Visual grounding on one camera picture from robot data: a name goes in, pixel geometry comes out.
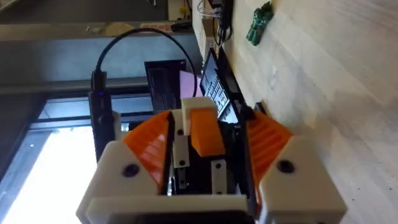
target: black cable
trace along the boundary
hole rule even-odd
[[[182,47],[182,45],[181,45],[177,40],[175,40],[171,35],[169,35],[169,34],[163,32],[163,31],[161,31],[161,30],[155,29],[155,28],[143,27],[143,28],[132,29],[132,30],[129,30],[129,31],[127,31],[127,32],[124,32],[123,34],[120,34],[119,36],[115,37],[115,39],[113,39],[113,40],[104,48],[104,50],[102,51],[101,55],[99,56],[99,59],[98,59],[98,61],[97,61],[97,66],[96,66],[96,68],[95,68],[95,69],[96,69],[95,72],[102,72],[102,71],[101,71],[102,63],[103,63],[103,61],[104,61],[104,59],[105,59],[106,54],[112,49],[113,46],[115,46],[121,39],[123,39],[123,38],[125,38],[125,37],[128,37],[128,36],[130,36],[131,34],[136,34],[136,33],[139,33],[139,32],[155,32],[155,33],[158,33],[158,34],[162,34],[163,36],[165,36],[165,37],[167,37],[168,39],[170,39],[173,43],[175,43],[175,44],[180,48],[180,50],[184,53],[184,55],[185,55],[186,58],[188,59],[188,63],[189,63],[189,65],[190,65],[191,71],[192,71],[192,73],[193,73],[193,83],[194,83],[194,86],[193,86],[193,96],[192,96],[192,97],[196,97],[196,95],[197,95],[197,89],[198,89],[198,80],[197,80],[197,76],[196,76],[196,73],[195,73],[195,67],[193,66],[193,62],[192,62],[191,58],[189,57],[187,51],[186,51],[186,50]]]
[[[189,0],[187,0],[187,5],[188,5],[188,8],[189,8],[189,11],[191,12],[191,18],[192,18],[192,7],[191,7],[191,5],[189,4]]]
[[[217,41],[217,37],[216,37],[216,26],[215,26],[215,22],[216,22],[216,18],[213,17],[213,37],[214,37],[214,41],[216,42],[216,45],[217,45],[217,46],[220,46],[220,45],[221,45],[221,41],[218,42],[218,41]]]
[[[229,26],[228,27],[228,29],[229,29],[229,34],[228,34],[228,37],[225,39],[225,41],[224,42],[222,42],[221,40],[220,40],[220,37],[222,37],[222,36],[224,36],[224,30],[220,30],[220,27],[218,27],[219,29],[217,29],[217,35],[218,35],[218,37],[216,37],[216,34],[215,34],[215,30],[216,30],[216,27],[215,27],[215,21],[216,21],[216,19],[213,17],[213,37],[214,37],[214,41],[216,42],[216,45],[217,46],[221,46],[223,43],[225,43],[225,42],[227,42],[227,41],[229,41],[230,40],[230,38],[231,38],[231,36],[232,36],[232,26]]]

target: orange 3d-printed part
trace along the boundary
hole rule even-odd
[[[263,113],[254,111],[254,114],[255,119],[246,121],[246,129],[257,203],[260,205],[258,192],[260,180],[284,148],[292,133]]]
[[[214,109],[203,108],[191,111],[191,144],[201,157],[225,154],[223,137]]]
[[[158,189],[163,185],[164,162],[170,111],[162,112],[133,129],[123,141],[139,159],[145,170],[156,181]]]

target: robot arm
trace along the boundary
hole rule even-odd
[[[243,111],[240,127],[226,128],[211,99],[184,99],[182,109],[110,142],[78,218],[83,224],[339,223],[346,206],[310,141],[260,112]]]

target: wooden table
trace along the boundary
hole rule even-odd
[[[317,142],[349,209],[342,223],[397,223],[398,1],[272,2],[254,47],[245,37],[265,0],[235,0],[224,48],[246,101]]]

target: window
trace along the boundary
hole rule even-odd
[[[153,116],[149,95],[112,96],[122,130]],[[87,97],[48,100],[0,182],[0,223],[80,223],[96,169]]]
[[[40,145],[35,140],[39,136],[48,138]],[[31,170],[21,164],[32,160]],[[50,134],[31,131],[10,169],[1,183],[0,203],[15,200],[3,224],[80,223],[75,211],[96,169],[91,127],[62,128]],[[26,174],[24,183],[18,180]]]

